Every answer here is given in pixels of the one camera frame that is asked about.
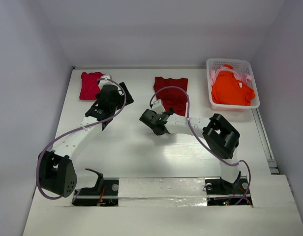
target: white tabletop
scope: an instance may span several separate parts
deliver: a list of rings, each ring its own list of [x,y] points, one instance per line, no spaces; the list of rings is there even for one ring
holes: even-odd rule
[[[76,162],[76,171],[83,168],[92,168],[103,173],[104,177],[220,176],[219,162],[207,153],[200,144],[197,143],[194,137],[183,134],[156,136],[152,130],[139,121],[141,114],[146,108],[149,108],[149,100],[154,93],[153,84],[156,76],[175,79],[182,77],[188,78],[187,91],[191,102],[190,115],[198,118],[211,117],[215,111],[211,109],[208,99],[206,70],[73,70],[57,130],[57,136],[75,128],[93,103],[92,101],[79,100],[81,89],[80,76],[83,71],[88,73],[100,71],[104,74],[110,74],[117,82],[125,82],[134,99],[134,103],[125,107],[123,112],[114,118],[104,132],[100,133],[89,143]],[[281,235],[289,235],[287,233],[292,232],[291,230],[299,228],[298,232],[300,232],[300,234],[298,235],[303,235],[302,223],[285,177],[279,179],[280,184],[277,187],[277,182],[275,182],[273,176],[271,176],[252,111],[217,111],[217,113],[225,116],[240,132],[238,159],[244,159],[248,162],[252,172],[252,197],[253,195],[256,196],[256,199],[259,197],[261,199],[257,201],[261,203],[259,207],[266,208],[266,210],[255,211],[248,206],[229,207],[227,211],[225,211],[225,209],[216,211],[216,209],[211,206],[206,207],[205,210],[196,207],[182,207],[183,209],[170,208],[170,210],[166,207],[157,207],[156,209],[149,208],[147,213],[144,207],[108,207],[107,209],[107,207],[72,206],[68,208],[66,206],[69,205],[68,203],[71,198],[50,201],[44,199],[40,193],[36,191],[24,235],[43,235],[41,234],[42,231],[53,233],[53,235],[70,236],[81,235],[82,233],[94,235],[95,232],[98,232],[98,234],[105,232],[102,235],[120,235],[126,227],[132,227],[131,232],[133,232],[133,234],[131,235],[153,235],[159,233],[157,230],[151,230],[155,225],[159,225],[160,228],[162,228],[161,233],[159,233],[160,235],[211,234],[213,233],[212,229],[214,225],[210,224],[210,222],[214,221],[218,223],[218,221],[221,221],[226,225],[230,224],[227,222],[227,219],[232,218],[232,214],[239,211],[242,216],[235,220],[232,219],[233,224],[238,228],[238,232],[242,229],[242,224],[247,223],[243,216],[243,214],[247,214],[251,216],[251,220],[258,220],[260,224],[265,224],[268,219],[278,217],[274,220],[273,226],[267,227],[261,231],[260,234],[254,235],[265,235],[262,232],[270,232],[269,228],[277,228],[278,225],[282,227],[283,230],[272,230],[272,233],[285,232],[286,234]],[[244,165],[241,166],[241,170],[242,174],[246,175],[247,171]],[[270,186],[269,189],[275,189],[274,186],[278,188],[278,191],[272,193],[270,197],[271,200],[267,200],[267,194],[262,190],[265,186],[267,188]],[[284,209],[267,208],[271,205],[275,206],[276,198],[279,197],[276,196],[275,193],[280,192],[280,190],[288,193],[290,197],[290,199],[286,201],[286,204],[280,205],[280,207],[284,207]],[[162,217],[151,220],[162,214],[164,214]],[[173,221],[178,222],[174,229],[166,226],[166,224],[170,225]],[[59,227],[72,228],[71,230],[67,229],[67,231],[65,231],[67,234],[64,233],[63,229],[59,230],[58,227],[55,227],[54,230],[49,229],[50,226],[53,227],[57,222],[61,225]],[[109,225],[113,229],[105,227],[105,225],[108,224],[107,222],[110,222]],[[141,231],[142,227],[136,228],[137,225],[144,225],[147,231]],[[253,228],[253,224],[249,223],[249,226],[250,229]],[[194,227],[194,231],[190,233],[189,230],[192,227]],[[233,235],[245,235],[244,233],[235,234],[235,230],[233,233]]]
[[[158,137],[139,117],[149,108],[154,94],[155,76],[188,78],[192,117],[209,118],[210,109],[206,70],[204,69],[120,69],[100,70],[117,82],[124,81],[134,103],[125,107],[81,153],[76,168],[102,172],[105,177],[215,177],[220,176],[219,162],[208,154],[194,137],[176,134]],[[80,101],[80,76],[83,70],[73,70],[61,114],[57,136],[76,127],[93,102]],[[240,132],[238,159],[246,160],[251,171],[270,175],[252,111],[219,112]]]

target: red wire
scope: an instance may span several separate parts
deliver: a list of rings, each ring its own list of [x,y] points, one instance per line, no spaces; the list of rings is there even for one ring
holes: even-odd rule
[[[99,201],[97,202],[97,204],[102,202],[102,196],[104,195],[104,192],[106,191],[106,188],[107,188],[107,186],[103,187],[102,193],[100,194]]]
[[[238,187],[238,189],[240,189],[244,193],[244,191],[242,190],[242,188]]]

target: orange clothing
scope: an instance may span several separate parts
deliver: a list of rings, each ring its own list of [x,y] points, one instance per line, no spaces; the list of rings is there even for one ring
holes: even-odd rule
[[[212,86],[212,100],[214,103],[251,106],[253,98],[255,98],[253,89],[237,80],[230,71],[221,71]]]

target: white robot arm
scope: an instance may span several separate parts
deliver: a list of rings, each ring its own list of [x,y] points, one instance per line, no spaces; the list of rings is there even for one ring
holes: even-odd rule
[[[120,94],[118,86],[112,83],[111,79],[101,79],[103,79],[99,83],[101,92],[96,95],[96,102],[85,113],[79,126],[69,131],[72,133],[61,144],[51,151],[43,151],[39,156],[37,166],[39,190],[43,188],[61,197],[68,197],[75,188],[84,188],[91,194],[102,190],[103,174],[86,169],[77,176],[74,164],[90,140],[111,122],[116,110],[133,103],[134,100],[124,83],[118,85],[123,91],[123,94]]]
[[[156,135],[188,134],[193,135],[190,121],[198,137],[206,140],[211,151],[229,164],[237,163],[236,147],[239,145],[239,132],[220,114],[212,118],[187,118],[166,112],[161,100],[153,103],[151,109],[146,109],[140,121],[150,127]],[[230,167],[220,161],[221,183],[232,192],[238,184],[241,173],[238,166]]]

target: laundry basket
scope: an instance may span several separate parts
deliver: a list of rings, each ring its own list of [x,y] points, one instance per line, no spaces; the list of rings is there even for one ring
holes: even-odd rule
[[[248,74],[252,77],[252,81],[248,83],[248,86],[254,90],[255,98],[251,100],[251,106],[239,106],[239,105],[226,105],[214,103],[212,100],[212,87],[210,79],[210,70],[217,70],[224,64],[233,66],[234,70]],[[245,60],[238,59],[223,59],[223,58],[211,58],[206,61],[207,68],[207,83],[209,88],[209,97],[213,110],[225,110],[225,111],[246,111],[248,109],[258,108],[260,106],[260,100],[258,95],[258,90],[256,89],[256,84],[251,68],[251,64]]]

